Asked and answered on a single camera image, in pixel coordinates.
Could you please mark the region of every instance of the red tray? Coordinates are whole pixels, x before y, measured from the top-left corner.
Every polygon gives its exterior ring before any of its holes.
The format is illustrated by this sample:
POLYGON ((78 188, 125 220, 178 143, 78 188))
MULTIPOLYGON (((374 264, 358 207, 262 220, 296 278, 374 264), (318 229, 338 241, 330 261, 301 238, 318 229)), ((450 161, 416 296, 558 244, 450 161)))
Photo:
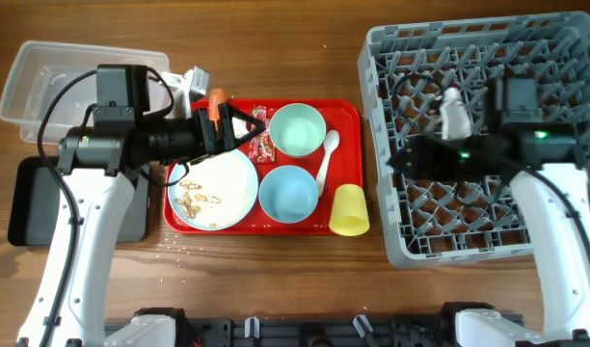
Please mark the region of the red tray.
MULTIPOLYGON (((315 107, 327 123, 327 131, 337 130, 340 134, 340 145, 332 154, 330 168, 327 173, 326 191, 321 196, 314 212, 304 221, 296 224, 278 223, 260 207, 258 199, 250 213, 233 227, 219 231, 204 231, 190 227, 183 223, 173 212, 167 191, 164 192, 164 219, 175 231, 184 234, 214 234, 214 235, 327 235, 333 234, 328 227, 332 212, 335 189, 342 184, 353 183, 363 185, 362 173, 362 133, 360 114, 346 101, 342 100, 287 100, 287 99, 236 99, 230 104, 236 108, 251 114, 256 105, 267 107, 267 116, 271 119, 274 113, 284 105, 290 103, 305 103, 315 107)), ((193 107, 207 107, 207 100, 193 104, 193 107)), ((248 153, 248 144, 239 148, 248 153)), ((313 177, 316 177, 325 151, 323 146, 306 158, 295 159, 286 156, 276 149, 276 162, 255 164, 258 172, 258 179, 270 171, 282 165, 296 165, 306 169, 313 177)), ((167 168, 167 177, 171 175, 173 165, 167 168)))

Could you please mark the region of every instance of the gray plastic crate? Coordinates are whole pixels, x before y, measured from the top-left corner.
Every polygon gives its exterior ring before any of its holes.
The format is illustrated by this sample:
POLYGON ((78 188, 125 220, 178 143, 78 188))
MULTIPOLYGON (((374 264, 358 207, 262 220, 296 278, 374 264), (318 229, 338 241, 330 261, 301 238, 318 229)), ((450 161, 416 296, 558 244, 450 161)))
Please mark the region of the gray plastic crate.
POLYGON ((507 189, 490 203, 496 177, 482 182, 406 181, 386 165, 417 133, 438 131, 432 93, 416 78, 391 100, 395 80, 411 71, 462 86, 475 124, 482 87, 502 75, 539 83, 545 121, 577 125, 590 177, 590 15, 549 13, 400 24, 372 28, 358 59, 363 109, 374 141, 377 194, 389 261, 397 267, 472 262, 531 254, 528 233, 507 189))

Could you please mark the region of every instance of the yellow cup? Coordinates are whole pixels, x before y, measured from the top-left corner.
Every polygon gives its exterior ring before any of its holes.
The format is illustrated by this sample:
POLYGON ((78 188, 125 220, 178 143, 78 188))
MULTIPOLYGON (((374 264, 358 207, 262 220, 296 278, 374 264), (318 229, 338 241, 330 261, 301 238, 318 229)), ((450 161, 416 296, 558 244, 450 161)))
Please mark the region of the yellow cup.
POLYGON ((342 236, 359 236, 370 229, 363 189, 343 184, 335 190, 330 229, 342 236))

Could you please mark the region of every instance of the wood grain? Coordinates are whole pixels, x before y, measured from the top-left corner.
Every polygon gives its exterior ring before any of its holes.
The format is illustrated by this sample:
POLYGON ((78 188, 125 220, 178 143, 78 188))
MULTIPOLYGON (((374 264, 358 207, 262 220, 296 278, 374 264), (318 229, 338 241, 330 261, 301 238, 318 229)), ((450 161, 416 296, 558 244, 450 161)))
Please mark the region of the wood grain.
MULTIPOLYGON (((362 109, 356 61, 378 25, 583 10, 590 1, 147 1, 0 0, 0 95, 26 40, 165 52, 171 70, 194 65, 235 97, 342 98, 362 109)), ((484 301, 542 325, 531 257, 464 267, 397 270, 388 262, 378 213, 376 164, 364 127, 371 230, 362 237, 185 237, 160 217, 151 233, 118 247, 107 317, 141 307, 183 307, 189 316, 310 317, 434 312, 446 301, 484 301)), ((0 121, 0 346, 15 340, 40 284, 46 250, 6 239, 16 166, 36 155, 0 121)))

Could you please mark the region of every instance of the white spoon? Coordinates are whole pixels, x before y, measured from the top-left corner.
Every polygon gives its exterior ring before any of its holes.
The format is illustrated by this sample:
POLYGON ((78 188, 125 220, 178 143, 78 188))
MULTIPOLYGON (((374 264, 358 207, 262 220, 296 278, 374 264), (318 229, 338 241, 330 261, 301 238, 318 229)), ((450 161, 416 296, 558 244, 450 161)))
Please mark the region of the white spoon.
POLYGON ((337 131, 332 130, 325 135, 325 141, 323 141, 325 156, 321 163, 321 169, 318 170, 318 174, 316 175, 316 186, 318 187, 319 198, 321 198, 321 194, 323 194, 323 189, 325 188, 325 178, 327 178, 327 169, 330 167, 330 157, 339 144, 340 135, 337 131))

